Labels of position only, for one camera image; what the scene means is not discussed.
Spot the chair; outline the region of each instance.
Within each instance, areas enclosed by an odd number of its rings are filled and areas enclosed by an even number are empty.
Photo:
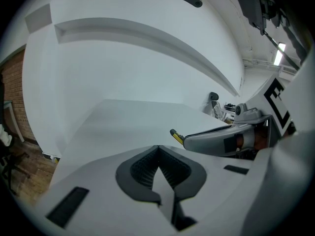
[[[0,124],[3,125],[4,129],[6,132],[8,132],[9,135],[12,135],[10,130],[7,128],[5,122],[4,122],[4,117],[3,117],[3,105],[4,105],[4,84],[2,83],[2,75],[1,75],[1,80],[0,80]],[[24,157],[29,157],[25,152],[22,153],[21,155],[14,156],[12,153],[10,153],[9,148],[14,145],[14,137],[12,136],[12,140],[9,146],[5,146],[2,141],[0,140],[0,163],[2,166],[4,166],[4,169],[2,171],[2,176],[8,180],[8,187],[9,190],[16,194],[12,189],[11,189],[11,176],[12,176],[12,170],[17,170],[23,174],[26,175],[27,178],[30,178],[30,174],[27,172],[23,171],[17,165],[23,160]]]

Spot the white table surface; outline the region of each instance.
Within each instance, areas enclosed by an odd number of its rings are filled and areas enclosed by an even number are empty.
[[[227,125],[182,104],[104,100],[77,130],[58,163],[51,185],[88,162],[150,145],[183,146],[169,133],[186,136]]]

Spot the fluorescent light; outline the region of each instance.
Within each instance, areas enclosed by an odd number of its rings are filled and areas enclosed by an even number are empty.
[[[285,50],[285,44],[279,43],[279,47],[280,47],[280,49],[281,49],[282,51]],[[274,65],[279,65],[281,59],[282,59],[282,53],[279,52],[279,50],[277,50],[277,55],[276,55],[276,59],[275,59]]]

